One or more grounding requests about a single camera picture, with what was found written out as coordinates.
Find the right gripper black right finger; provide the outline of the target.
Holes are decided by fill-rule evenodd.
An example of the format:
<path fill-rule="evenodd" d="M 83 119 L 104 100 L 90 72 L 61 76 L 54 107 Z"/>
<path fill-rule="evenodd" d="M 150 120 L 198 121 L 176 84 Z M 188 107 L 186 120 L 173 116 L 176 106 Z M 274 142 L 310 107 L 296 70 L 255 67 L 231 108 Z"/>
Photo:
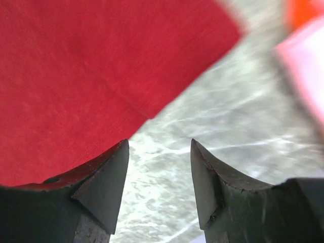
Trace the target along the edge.
<path fill-rule="evenodd" d="M 191 141 L 191 173 L 207 242 L 323 242 L 323 178 L 270 185 Z"/>

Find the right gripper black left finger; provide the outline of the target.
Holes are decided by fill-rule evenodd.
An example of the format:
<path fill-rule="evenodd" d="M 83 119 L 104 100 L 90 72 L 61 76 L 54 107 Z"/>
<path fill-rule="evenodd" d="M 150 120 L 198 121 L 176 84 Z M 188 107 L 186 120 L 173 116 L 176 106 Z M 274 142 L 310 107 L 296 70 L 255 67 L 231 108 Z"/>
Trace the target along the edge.
<path fill-rule="evenodd" d="M 42 183 L 1 187 L 1 242 L 109 242 L 129 164 L 122 140 Z"/>

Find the red t shirt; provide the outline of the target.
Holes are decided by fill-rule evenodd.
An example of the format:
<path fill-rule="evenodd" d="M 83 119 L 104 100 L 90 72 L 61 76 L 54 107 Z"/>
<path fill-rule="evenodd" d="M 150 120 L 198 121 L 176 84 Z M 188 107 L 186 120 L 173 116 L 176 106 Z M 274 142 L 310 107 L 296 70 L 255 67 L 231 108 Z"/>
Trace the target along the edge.
<path fill-rule="evenodd" d="M 1 1 L 1 184 L 131 137 L 241 35 L 220 1 Z"/>

